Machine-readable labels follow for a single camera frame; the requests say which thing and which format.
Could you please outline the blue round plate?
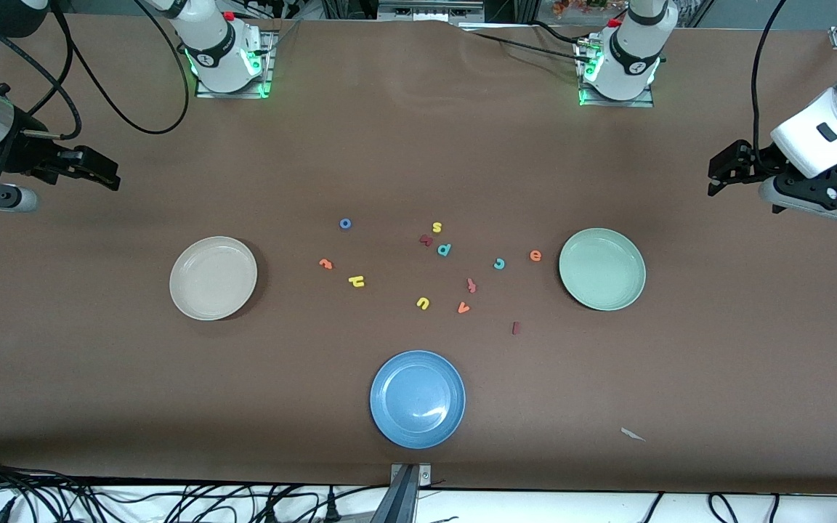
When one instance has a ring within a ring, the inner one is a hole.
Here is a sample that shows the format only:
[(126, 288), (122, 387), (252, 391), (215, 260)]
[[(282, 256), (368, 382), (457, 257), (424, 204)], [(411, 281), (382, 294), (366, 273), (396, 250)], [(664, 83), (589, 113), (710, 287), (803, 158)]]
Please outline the blue round plate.
[(376, 371), (369, 394), (376, 428), (409, 450), (432, 449), (461, 426), (467, 407), (463, 379), (442, 355), (411, 350), (393, 355)]

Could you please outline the brown table mat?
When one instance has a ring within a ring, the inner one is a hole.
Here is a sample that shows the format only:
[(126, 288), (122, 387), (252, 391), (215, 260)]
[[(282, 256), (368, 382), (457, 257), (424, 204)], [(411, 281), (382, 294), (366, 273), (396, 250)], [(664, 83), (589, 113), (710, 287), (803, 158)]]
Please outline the brown table mat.
[[(758, 40), (672, 34), (654, 107), (632, 109), (579, 106), (558, 57), (440, 21), (303, 21), (270, 98), (192, 100), (162, 136), (74, 65), (78, 142), (122, 182), (11, 179), (40, 203), (0, 212), (0, 463), (357, 485), (424, 461), (445, 487), (837, 492), (837, 222), (774, 214), (755, 185), (707, 195), (711, 156), (750, 135)], [(590, 228), (644, 256), (625, 309), (560, 281)], [(169, 277), (210, 236), (247, 245), (258, 282), (200, 321)], [(432, 449), (370, 414), (376, 371), (411, 350), (466, 388)]]

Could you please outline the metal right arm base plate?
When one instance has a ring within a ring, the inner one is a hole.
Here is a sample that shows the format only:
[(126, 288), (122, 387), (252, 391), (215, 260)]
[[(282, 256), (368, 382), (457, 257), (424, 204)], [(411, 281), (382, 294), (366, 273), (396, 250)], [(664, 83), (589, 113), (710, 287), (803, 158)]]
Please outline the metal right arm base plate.
[(206, 52), (188, 51), (197, 78), (198, 98), (266, 99), (275, 72), (279, 34), (245, 25), (235, 32), (232, 49), (215, 59)]

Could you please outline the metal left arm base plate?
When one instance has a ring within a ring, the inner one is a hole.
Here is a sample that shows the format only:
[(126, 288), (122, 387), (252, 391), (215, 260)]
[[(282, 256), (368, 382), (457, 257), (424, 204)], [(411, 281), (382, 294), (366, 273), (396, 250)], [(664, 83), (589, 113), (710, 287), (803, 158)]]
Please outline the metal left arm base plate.
[(589, 43), (587, 39), (580, 38), (578, 42), (572, 44), (574, 55), (576, 57), (585, 57), (585, 62), (579, 62), (577, 65), (577, 79), (578, 79), (578, 101), (580, 106), (602, 106), (602, 107), (618, 107), (618, 108), (653, 108), (654, 100), (651, 87), (647, 85), (642, 93), (631, 100), (612, 100), (602, 96), (595, 86), (590, 85), (586, 81), (586, 73), (592, 72), (598, 60), (600, 60), (599, 45)]

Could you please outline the green round plate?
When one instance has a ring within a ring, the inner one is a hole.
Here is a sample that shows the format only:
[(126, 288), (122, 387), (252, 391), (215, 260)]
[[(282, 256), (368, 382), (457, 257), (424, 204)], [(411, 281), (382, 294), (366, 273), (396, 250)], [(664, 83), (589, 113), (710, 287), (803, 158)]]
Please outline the green round plate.
[(634, 304), (647, 284), (647, 265), (634, 242), (620, 232), (590, 228), (565, 241), (558, 274), (572, 298), (592, 310), (613, 312)]

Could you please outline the silver power strip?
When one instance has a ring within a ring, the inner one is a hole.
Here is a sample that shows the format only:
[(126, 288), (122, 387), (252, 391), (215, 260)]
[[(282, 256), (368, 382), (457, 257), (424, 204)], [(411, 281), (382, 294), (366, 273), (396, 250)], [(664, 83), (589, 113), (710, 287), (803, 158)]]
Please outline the silver power strip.
[(378, 0), (376, 19), (484, 23), (485, 5), (484, 0)]

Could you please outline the orange artificial flowers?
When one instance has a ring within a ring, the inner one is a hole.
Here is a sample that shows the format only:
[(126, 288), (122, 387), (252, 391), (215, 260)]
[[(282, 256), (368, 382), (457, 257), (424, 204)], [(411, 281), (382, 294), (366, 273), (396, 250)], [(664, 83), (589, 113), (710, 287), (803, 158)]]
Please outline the orange artificial flowers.
[(597, 15), (608, 9), (609, 0), (552, 0), (555, 17)]

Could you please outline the beige round plate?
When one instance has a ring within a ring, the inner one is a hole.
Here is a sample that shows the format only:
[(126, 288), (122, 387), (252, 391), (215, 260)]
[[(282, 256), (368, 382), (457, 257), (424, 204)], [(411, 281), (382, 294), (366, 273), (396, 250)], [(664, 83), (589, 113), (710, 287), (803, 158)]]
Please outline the beige round plate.
[(169, 293), (186, 317), (216, 321), (240, 310), (256, 282), (258, 262), (251, 249), (230, 236), (210, 236), (190, 245), (174, 261)]

